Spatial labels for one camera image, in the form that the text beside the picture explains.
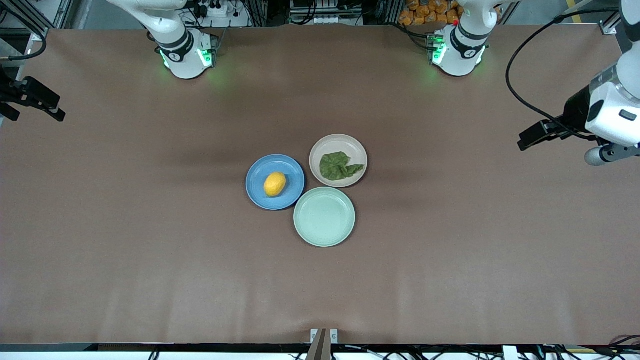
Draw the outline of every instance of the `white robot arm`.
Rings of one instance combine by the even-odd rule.
[[[187,0],[107,0],[130,13],[149,30],[160,47],[164,66],[181,79],[193,79],[214,66],[215,37],[187,29],[176,10]]]
[[[460,23],[447,25],[429,37],[429,60],[444,72],[453,76],[470,74],[482,61],[486,41],[496,23],[498,14],[493,9],[498,4],[516,0],[458,0],[465,12]]]
[[[640,156],[640,1],[620,0],[620,15],[631,50],[572,96],[556,121],[542,120],[521,133],[521,151],[544,141],[591,133],[588,140],[597,141],[599,147],[585,154],[589,165]]]

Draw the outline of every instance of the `mint green plate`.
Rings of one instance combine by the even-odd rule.
[[[334,188],[315,188],[302,195],[293,211],[298,234],[317,247],[338,245],[356,224],[356,211],[349,197]]]

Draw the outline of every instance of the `green leaf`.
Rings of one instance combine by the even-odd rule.
[[[320,159],[320,174],[327,180],[336,181],[351,177],[364,168],[364,165],[346,166],[350,159],[342,151],[325,154]]]

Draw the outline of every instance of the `lemon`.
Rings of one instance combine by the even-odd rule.
[[[287,184],[287,178],[281,172],[272,172],[264,181],[264,192],[268,197],[278,196],[284,186]]]

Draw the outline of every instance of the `plate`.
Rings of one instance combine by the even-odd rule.
[[[273,172],[281,172],[287,179],[282,192],[275,197],[264,193],[264,181]],[[251,166],[246,175],[246,193],[254,204],[267,210],[281,210],[293,205],[305,189],[305,173],[300,164],[292,158],[273,154],[267,155]]]
[[[342,191],[334,188],[308,191],[293,211],[293,224],[298,234],[317,247],[331,247],[343,242],[355,223],[353,203]]]
[[[320,160],[325,154],[333,154],[339,151],[344,152],[351,158],[347,165],[362,164],[364,168],[355,173],[354,176],[347,177],[346,179],[336,181],[327,180],[320,174]],[[367,152],[358,140],[349,135],[334,134],[325,136],[311,149],[309,167],[311,168],[311,173],[321,183],[334,188],[344,188],[357,183],[362,176],[364,176],[365,171],[367,171]]]

